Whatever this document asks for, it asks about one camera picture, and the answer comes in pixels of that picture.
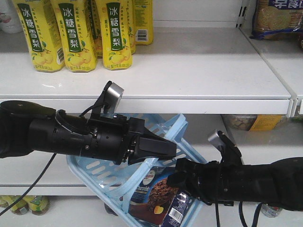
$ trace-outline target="wire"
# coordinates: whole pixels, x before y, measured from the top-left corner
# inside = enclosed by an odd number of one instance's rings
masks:
[[[101,104],[98,104],[98,105],[91,105],[89,108],[87,108],[85,111],[83,111],[83,113],[81,113],[79,115],[79,117],[83,117],[85,114],[87,114],[88,111],[90,111],[94,108],[97,108],[97,107],[103,107],[104,105],[107,105],[107,103],[101,103]]]
[[[6,211],[8,211],[10,208],[12,208],[13,206],[15,206],[18,202],[20,202],[28,193],[30,190],[33,189],[33,187],[38,183],[38,181],[41,179],[41,177],[44,175],[44,173],[47,171],[48,167],[50,166],[50,164],[52,163],[53,159],[56,157],[56,154],[53,154],[51,159],[48,161],[48,163],[46,164],[46,166],[44,167],[43,171],[41,172],[41,174],[37,177],[37,179],[32,183],[32,185],[16,200],[14,201],[12,204],[10,204],[8,207],[6,207],[2,212],[0,212],[0,216],[3,215]]]
[[[252,221],[251,227],[257,227],[262,204],[263,203],[259,203],[255,210],[254,219]],[[246,224],[245,218],[244,218],[244,214],[243,214],[243,202],[239,203],[239,216],[240,216],[240,220],[241,220],[243,227],[248,227]]]
[[[217,227],[220,227],[220,215],[219,215],[219,201],[218,201],[218,196],[219,196],[219,184],[220,184],[220,177],[221,177],[221,169],[222,169],[222,163],[223,163],[223,155],[222,159],[219,163],[219,168],[217,172],[217,178],[216,178],[216,188],[215,188],[215,212],[216,212],[216,222],[217,222]]]

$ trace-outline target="pear juice carton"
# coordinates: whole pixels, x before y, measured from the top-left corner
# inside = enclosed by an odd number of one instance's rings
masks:
[[[152,0],[133,0],[136,44],[153,42]]]
[[[37,71],[55,72],[64,67],[60,33],[50,0],[13,0],[33,65]]]
[[[98,58],[102,58],[100,19],[95,0],[88,0],[89,22]]]
[[[123,70],[133,63],[127,21],[127,0],[96,0],[102,33],[103,65]]]
[[[127,21],[128,21],[128,35],[129,35],[129,46],[132,54],[136,52],[136,37],[134,29],[134,12],[133,12],[133,0],[127,0]]]
[[[97,65],[87,0],[51,0],[61,34],[65,65],[72,72],[89,72]]]

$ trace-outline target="chocolate package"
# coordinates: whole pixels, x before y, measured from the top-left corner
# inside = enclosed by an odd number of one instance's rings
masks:
[[[257,0],[252,34],[256,39],[281,39],[303,33],[303,0]]]
[[[129,213],[160,227],[179,227],[187,211],[189,194],[166,185],[173,167],[153,167],[134,192]]]

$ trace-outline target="store shelf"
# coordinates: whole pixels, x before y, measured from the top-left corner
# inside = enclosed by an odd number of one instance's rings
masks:
[[[252,222],[255,208],[255,204],[243,204],[244,216],[249,226]],[[235,204],[234,207],[225,207],[220,205],[219,212],[222,227],[242,227],[238,215],[237,204]],[[261,213],[258,227],[301,227],[302,222],[302,212],[283,210],[276,218],[267,218]],[[107,214],[104,209],[103,201],[94,196],[51,196],[50,209],[43,216],[36,216],[30,212],[25,215],[18,216],[8,211],[1,216],[0,226],[127,227],[126,223],[120,217]],[[200,226],[216,226],[214,205],[204,205],[202,207],[192,227]]]
[[[23,34],[0,33],[0,101],[29,100],[79,113],[111,80],[122,113],[287,114],[291,94],[236,28],[156,28],[133,66],[90,73],[36,72]]]
[[[297,99],[298,102],[301,102],[303,99],[303,52],[299,48],[298,43],[294,39],[279,41],[250,39],[250,29],[243,29],[243,33],[285,85],[292,95],[292,99]],[[300,114],[303,114],[303,108],[300,109]]]
[[[302,157],[301,122],[289,122],[272,131],[228,130],[247,165],[270,164],[284,158]]]
[[[0,160],[0,194],[23,194],[42,172],[51,158],[51,153],[34,151],[24,157],[7,157]],[[65,155],[57,155],[29,194],[44,195],[93,195],[71,173]]]

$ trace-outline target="blue plastic basket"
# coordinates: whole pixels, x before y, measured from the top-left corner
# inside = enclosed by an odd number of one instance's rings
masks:
[[[151,227],[154,225],[138,220],[128,213],[131,196],[149,170],[153,166],[175,166],[176,160],[182,157],[200,163],[206,163],[206,160],[183,139],[188,125],[184,115],[178,114],[168,121],[158,114],[123,115],[144,119],[145,127],[150,131],[175,142],[177,144],[176,158],[168,161],[147,158],[142,163],[130,166],[122,163],[116,166],[111,161],[67,156],[67,163],[71,171],[130,227]],[[181,226],[191,226],[201,207],[202,202],[192,199]]]

